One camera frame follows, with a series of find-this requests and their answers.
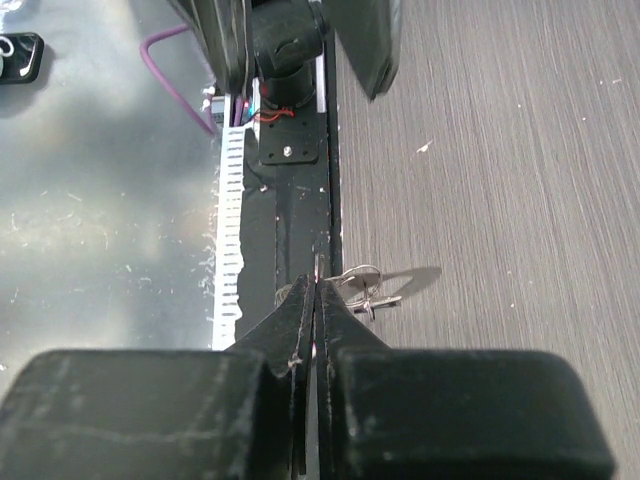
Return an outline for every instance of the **black plastic part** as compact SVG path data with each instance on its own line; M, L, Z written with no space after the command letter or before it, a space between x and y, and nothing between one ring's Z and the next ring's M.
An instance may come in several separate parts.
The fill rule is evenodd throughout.
M322 54L328 26L319 2L271 0L256 7L252 19L260 78L287 77Z
M280 480L288 390L251 352L40 355L0 412L0 478Z
M10 57L2 58L0 85L31 83L40 73L44 40L37 33L4 33L14 47Z
M342 211L340 208L340 141L338 133L338 86L336 71L336 38L328 35L325 43L325 85L327 88L327 131L329 159L330 252L329 275L343 272Z
M369 99L386 93L400 62L402 0L323 0L322 4Z
M334 366L338 352L343 348L355 346L382 351L388 350L388 347L351 315L342 297L331 283L320 281L317 290L314 338L318 372L318 443L321 445L318 451L318 463L320 478L334 479L336 466L333 453L337 445L334 445L336 437L333 424L334 416L338 415L339 419L341 414L334 405L334 399L340 398L340 394L335 391L334 382Z
M335 84L328 91L332 94ZM315 108L315 102L309 106ZM264 147L258 147L253 131L247 130L240 222L244 268L238 275L243 317L236 322L236 339L251 330L256 319L272 312L276 290L313 271L314 249L333 265L333 209L339 211L339 206L331 203L329 193L333 160L329 158L327 115L316 113L316 121L318 160L312 164L264 165L259 158ZM260 127L261 142L266 125Z
M540 352L343 350L339 479L609 480L584 388Z
M260 130L260 162L263 165L315 163L319 156L318 112L315 102L265 123Z
M249 98L255 61L251 0L169 0L194 32L220 89Z
M291 467L295 474L306 473L305 446L315 292L313 279L308 275L300 276L282 305L227 350L260 351L266 356L271 370L290 382L289 411L293 438Z
M262 80L261 101L271 109L300 108L314 98L314 83L313 68L307 62L288 76Z

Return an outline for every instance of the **black metal bar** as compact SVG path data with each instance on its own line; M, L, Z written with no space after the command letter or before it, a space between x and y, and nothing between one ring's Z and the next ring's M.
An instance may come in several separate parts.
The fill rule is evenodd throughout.
M317 422L320 479L335 478L336 465L334 450L337 445L333 424L342 418L342 412L336 404L340 396L334 388L335 364L338 352L348 347L365 347L386 351L389 347L367 327L358 321L347 309L338 291L329 282L321 280L317 286L315 306L315 341L317 370L318 418Z
M325 80L327 88L327 128L329 146L329 197L331 201L331 276L341 275L342 264L342 210L340 195L340 144L338 136L338 79L336 69L335 35L325 42Z
M334 71L327 91L331 98L336 93L335 59L327 63ZM277 289L313 271L315 253L324 256L331 274L341 270L339 193L334 192L339 189L338 145L331 139L337 133L335 101L333 105L333 123L326 113L317 113L318 159L313 163L267 165L264 155L269 152L247 131L240 224L244 268L238 277L243 317L236 323L236 339L269 315ZM267 128L262 125L261 141Z
M284 302L227 352L261 352L271 371L290 382L292 469L306 473L307 405L311 374L312 323L315 282L299 277Z

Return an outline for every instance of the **wire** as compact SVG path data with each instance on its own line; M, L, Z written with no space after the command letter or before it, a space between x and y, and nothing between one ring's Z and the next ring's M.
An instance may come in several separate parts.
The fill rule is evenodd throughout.
M254 112L253 115L249 118L249 121L258 120L261 123L271 123L275 122L281 116L286 115L288 117L295 117L293 110L289 110L286 108L282 108L280 110L263 110L259 109Z
M239 127L242 123L242 114L244 113L244 100L242 97L236 97L234 112L233 126Z
M189 27L187 25L180 25L178 27L170 28L169 30L156 33L155 35L151 35L140 44L140 56L142 57L142 61L151 71L153 76L156 77L156 79L160 82L160 85L162 85L167 93L169 93L169 95L171 95L180 104L187 115L189 115L189 117L191 117L191 119L194 120L206 133L208 133L209 135L215 135L216 131L214 129L213 114L211 113L211 101L213 100L213 96L211 94L207 94L207 100L209 100L209 107L207 107L207 120L209 124L207 125L207 122L205 122L202 117L200 117L198 112L196 112L191 107L191 105L189 105L189 102L187 102L187 100L182 95L180 95L176 87L174 87L169 79L165 77L165 75L162 73L158 65L156 65L156 63L153 61L153 58L151 58L151 54L149 53L149 49L155 43L187 31L189 31Z
M13 42L4 35L0 35L0 43L5 47L0 48L0 57L9 58L16 52L16 47L13 45Z

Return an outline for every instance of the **gray wood grain surface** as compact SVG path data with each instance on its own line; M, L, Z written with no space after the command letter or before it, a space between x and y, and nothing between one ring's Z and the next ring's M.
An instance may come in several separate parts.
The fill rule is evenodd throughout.
M640 3L403 3L390 94L339 59L345 265L442 274L372 329L559 353L636 480Z

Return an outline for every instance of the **white ruler strip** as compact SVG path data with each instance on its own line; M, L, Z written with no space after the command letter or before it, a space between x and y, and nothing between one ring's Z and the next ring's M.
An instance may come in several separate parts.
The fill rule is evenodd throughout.
M222 130L212 350L224 350L235 343L235 324L242 317L238 306L238 274L244 266L240 251L240 214L245 129L225 127Z

